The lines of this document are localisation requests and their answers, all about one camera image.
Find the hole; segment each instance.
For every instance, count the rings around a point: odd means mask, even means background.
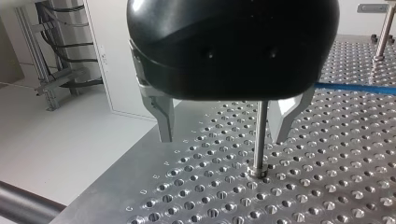
[[[279,219],[276,224],[288,224],[288,221],[285,219]]]
[[[207,166],[207,162],[206,161],[202,161],[202,162],[199,163],[199,166],[204,168],[204,167]]]
[[[234,193],[240,193],[240,192],[242,192],[242,190],[243,190],[243,188],[241,188],[241,187],[235,187],[235,188],[233,188],[233,192],[234,192]]]
[[[196,160],[199,160],[199,159],[202,158],[202,154],[197,153],[197,154],[194,154],[193,157],[194,157]]]
[[[177,179],[177,180],[175,180],[174,184],[175,184],[175,186],[179,186],[180,187],[180,186],[182,186],[184,184],[184,180]]]
[[[142,217],[135,217],[132,221],[128,222],[130,224],[143,224],[144,219]]]
[[[293,184],[287,184],[286,188],[289,189],[289,190],[294,190],[296,188],[296,186],[293,185]]]
[[[199,221],[201,221],[201,217],[199,217],[199,216],[192,216],[192,217],[191,217],[191,221],[192,221],[192,222],[199,222]]]
[[[262,183],[264,183],[264,184],[269,184],[269,183],[271,183],[271,179],[268,178],[268,177],[265,177],[265,178],[262,180]]]
[[[156,221],[158,221],[158,219],[160,219],[160,214],[158,214],[158,213],[151,213],[148,216],[148,220],[150,220],[152,222],[156,222]]]
[[[338,202],[340,203],[347,203],[348,199],[346,197],[338,197]]]
[[[192,181],[195,181],[195,180],[197,180],[198,179],[198,175],[192,175],[191,177],[190,177],[190,180],[192,180]]]
[[[231,165],[234,169],[240,169],[242,164],[239,162],[233,162],[233,164]]]
[[[148,202],[146,202],[146,207],[147,207],[147,208],[151,208],[151,207],[154,206],[154,204],[155,204],[154,201],[148,201]]]
[[[225,199],[227,197],[227,193],[225,191],[219,191],[216,195],[219,199]]]
[[[228,170],[228,168],[224,167],[224,166],[219,168],[219,171],[222,172],[222,173],[227,172],[227,170]]]
[[[316,216],[317,214],[319,214],[319,210],[317,208],[313,208],[313,207],[308,208],[308,212],[313,216]]]
[[[204,185],[195,186],[195,191],[197,191],[197,192],[203,192],[204,190],[205,190]]]
[[[231,183],[233,183],[234,181],[235,181],[235,177],[233,177],[233,176],[226,176],[225,178],[225,182],[227,182],[227,183],[229,183],[229,184],[231,184]]]
[[[291,202],[289,202],[289,201],[283,201],[283,202],[282,202],[282,205],[283,205],[284,207],[291,207]]]
[[[210,183],[210,186],[212,186],[213,188],[216,188],[220,185],[220,182],[218,180],[214,180]]]
[[[368,208],[368,209],[370,209],[370,210],[376,210],[376,206],[375,206],[375,203],[367,203],[366,204],[366,207]]]
[[[245,207],[248,207],[251,205],[251,200],[249,198],[243,198],[241,199],[241,204],[244,205]]]
[[[204,176],[206,176],[206,177],[211,177],[213,174],[214,174],[213,171],[205,171],[204,172]]]
[[[173,216],[177,213],[177,208],[169,208],[168,209],[168,214]]]
[[[184,162],[186,162],[186,161],[188,161],[188,160],[189,160],[189,158],[181,158],[181,159],[180,159],[180,162],[184,163]]]
[[[365,189],[367,190],[367,192],[370,192],[370,193],[374,193],[375,192],[375,188],[373,188],[371,186],[367,186]]]
[[[186,172],[191,172],[194,168],[192,166],[186,166],[184,167],[184,171]]]
[[[157,190],[158,191],[164,191],[168,188],[167,184],[161,184],[160,186],[158,186]]]
[[[172,200],[173,200],[172,195],[167,194],[167,195],[163,196],[163,202],[165,202],[165,203],[170,203],[170,202],[172,202]]]
[[[180,173],[179,170],[171,170],[171,171],[169,172],[170,176],[177,176],[179,173]]]
[[[249,215],[250,215],[251,218],[254,218],[254,219],[260,217],[260,213],[259,213],[259,212],[256,212],[256,211],[251,212]]]
[[[235,209],[235,207],[236,207],[236,205],[235,204],[232,204],[232,203],[226,203],[225,205],[224,205],[224,208],[223,208],[223,210],[224,210],[224,212],[232,212],[234,209]]]
[[[182,190],[178,195],[180,195],[180,197],[184,198],[189,194],[189,192],[187,190]]]
[[[233,224],[244,224],[245,220],[242,217],[233,217]]]
[[[209,197],[204,197],[202,198],[202,203],[210,203],[210,198]]]
[[[221,159],[220,158],[213,158],[212,162],[213,163],[221,163]]]
[[[195,203],[193,203],[193,202],[184,203],[184,208],[187,210],[192,210],[194,207],[195,207]]]
[[[226,152],[226,151],[228,151],[228,148],[227,147],[220,147],[219,151],[220,152]]]
[[[347,223],[349,222],[349,218],[347,216],[337,216],[338,221],[342,222],[342,223]]]
[[[247,182],[247,187],[249,189],[256,189],[257,188],[257,183],[254,182]]]
[[[312,193],[312,195],[314,195],[315,197],[320,197],[320,195],[321,195],[320,190],[317,190],[317,189],[313,189],[313,190],[311,191],[311,193]]]
[[[207,210],[207,215],[209,217],[217,217],[219,215],[219,211],[215,208],[211,208],[211,209]]]
[[[267,196],[265,195],[265,194],[263,194],[263,193],[259,193],[259,194],[257,194],[256,195],[256,198],[258,199],[258,200],[265,200],[265,198],[266,198]]]

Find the metal rod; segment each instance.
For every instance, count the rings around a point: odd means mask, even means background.
[[[393,18],[395,15],[396,3],[389,3],[387,16],[385,17],[384,25],[382,27],[381,36],[379,38],[378,47],[374,56],[374,61],[379,62],[384,60],[384,51],[387,46],[390,28],[392,26]]]
[[[15,8],[15,13],[21,25],[21,30],[26,39],[30,54],[32,55],[38,78],[41,84],[45,85],[46,83],[50,82],[49,73],[47,71],[47,66],[41,53],[40,46],[38,45],[37,39],[35,38],[35,33],[32,30],[32,24],[30,23],[30,20],[27,16],[26,9],[24,7],[17,7]],[[54,91],[48,91],[45,95],[50,111],[60,107]]]
[[[49,224],[66,206],[0,181],[0,216],[16,223]]]
[[[258,112],[256,118],[256,143],[254,147],[254,158],[249,163],[248,172],[254,177],[264,177],[267,169],[263,164],[264,147],[265,147],[265,128],[267,123],[268,102],[258,103]]]
[[[14,83],[8,83],[8,82],[0,82],[0,84],[7,85],[7,86],[13,86],[13,87],[22,87],[22,88],[31,89],[31,90],[35,89],[34,87],[24,86],[24,85],[14,84]]]

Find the metal plate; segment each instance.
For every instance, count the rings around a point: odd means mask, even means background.
[[[395,48],[372,72],[374,51],[336,42],[322,81],[394,85]],[[317,91],[264,180],[247,175],[256,103],[182,102],[175,143],[154,128],[51,223],[394,224],[395,100]]]

